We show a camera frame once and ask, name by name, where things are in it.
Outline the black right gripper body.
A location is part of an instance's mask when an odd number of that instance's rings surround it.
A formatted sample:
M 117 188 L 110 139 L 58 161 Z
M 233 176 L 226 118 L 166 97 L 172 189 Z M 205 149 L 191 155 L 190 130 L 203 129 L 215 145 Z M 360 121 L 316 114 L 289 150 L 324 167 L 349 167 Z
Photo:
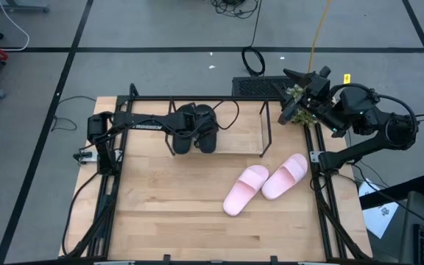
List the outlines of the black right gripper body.
M 304 109 L 331 129 L 333 137 L 343 137 L 345 135 L 345 122 L 341 110 L 334 109 L 336 103 L 333 103 L 333 98 L 336 92 L 345 85 L 331 87 L 331 81 L 328 79 L 330 72 L 330 68 L 324 66 L 319 73 L 312 71 L 304 74 L 302 81 L 305 98 Z

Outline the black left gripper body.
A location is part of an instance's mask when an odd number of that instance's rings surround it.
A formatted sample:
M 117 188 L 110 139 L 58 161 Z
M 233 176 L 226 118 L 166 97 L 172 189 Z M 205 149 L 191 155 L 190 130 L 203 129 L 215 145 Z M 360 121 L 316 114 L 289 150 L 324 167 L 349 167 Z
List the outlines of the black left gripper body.
M 218 125 L 216 124 L 215 112 L 213 110 L 201 110 L 195 116 L 192 131 L 182 135 L 182 138 L 204 138 L 217 132 Z

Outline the black rubber slide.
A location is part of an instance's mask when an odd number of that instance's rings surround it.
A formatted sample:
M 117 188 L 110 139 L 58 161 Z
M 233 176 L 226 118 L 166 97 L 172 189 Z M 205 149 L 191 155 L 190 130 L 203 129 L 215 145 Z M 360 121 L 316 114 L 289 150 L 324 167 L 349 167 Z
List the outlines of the black rubber slide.
M 191 133 L 196 129 L 196 105 L 189 103 L 177 109 L 173 125 L 173 150 L 180 155 L 186 154 L 191 147 Z
M 201 110 L 213 110 L 209 105 L 197 105 L 197 113 Z M 205 136 L 204 138 L 196 139 L 195 144 L 199 147 L 202 153 L 213 153 L 216 150 L 217 133 Z

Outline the pink rubber slide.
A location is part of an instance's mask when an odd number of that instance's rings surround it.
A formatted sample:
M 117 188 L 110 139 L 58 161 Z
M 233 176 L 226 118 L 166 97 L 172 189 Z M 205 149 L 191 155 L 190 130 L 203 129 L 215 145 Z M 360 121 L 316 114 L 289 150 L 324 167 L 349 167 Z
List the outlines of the pink rubber slide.
M 261 165 L 246 168 L 231 188 L 223 202 L 223 210 L 229 216 L 239 215 L 248 202 L 260 191 L 269 177 L 269 171 Z
M 274 200 L 299 183 L 307 174 L 308 161 L 302 154 L 293 154 L 264 183 L 261 193 Z

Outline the black metal wooden shelf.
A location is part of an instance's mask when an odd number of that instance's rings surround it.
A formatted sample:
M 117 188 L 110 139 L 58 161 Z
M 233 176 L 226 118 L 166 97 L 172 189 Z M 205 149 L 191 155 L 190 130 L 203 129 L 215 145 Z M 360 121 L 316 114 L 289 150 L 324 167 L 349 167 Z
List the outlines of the black metal wooden shelf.
M 216 114 L 219 130 L 211 156 L 261 157 L 272 143 L 270 106 L 267 101 L 204 101 Z

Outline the green potted plant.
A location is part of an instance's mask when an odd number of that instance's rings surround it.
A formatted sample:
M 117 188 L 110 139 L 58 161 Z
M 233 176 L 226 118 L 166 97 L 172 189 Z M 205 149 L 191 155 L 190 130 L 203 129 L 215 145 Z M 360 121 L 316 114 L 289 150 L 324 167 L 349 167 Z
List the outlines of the green potted plant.
M 295 101 L 297 101 L 297 98 L 299 96 L 302 96 L 304 93 L 304 89 L 301 88 L 299 85 L 294 85 L 293 87 L 288 87 L 286 89 L 286 93 L 294 98 Z M 317 120 L 309 113 L 305 112 L 304 110 L 297 109 L 297 112 L 291 119 L 291 123 L 293 124 L 300 124 L 300 125 L 307 125 L 311 126 L 313 124 L 317 123 Z

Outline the white paper sheet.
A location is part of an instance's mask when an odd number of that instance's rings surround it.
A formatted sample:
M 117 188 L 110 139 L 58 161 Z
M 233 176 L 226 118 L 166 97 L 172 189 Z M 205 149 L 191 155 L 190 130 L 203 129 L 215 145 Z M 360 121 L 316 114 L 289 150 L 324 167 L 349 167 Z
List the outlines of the white paper sheet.
M 363 182 L 358 188 L 358 195 L 360 198 L 362 198 L 364 195 L 371 194 L 378 190 L 379 187 L 377 187 L 371 181 L 370 184 Z M 381 239 L 386 232 L 389 223 L 392 221 L 392 218 L 395 215 L 397 209 L 398 204 L 396 202 L 391 202 L 377 206 L 375 208 L 368 208 L 363 210 L 362 213 L 364 222 L 368 231 Z

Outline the grey table foot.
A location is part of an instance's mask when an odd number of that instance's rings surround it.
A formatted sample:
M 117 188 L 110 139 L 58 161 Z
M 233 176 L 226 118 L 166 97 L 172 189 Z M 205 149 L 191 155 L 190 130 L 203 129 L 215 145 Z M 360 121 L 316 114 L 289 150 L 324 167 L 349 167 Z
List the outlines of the grey table foot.
M 0 10 L 6 11 L 50 11 L 47 0 L 0 0 Z

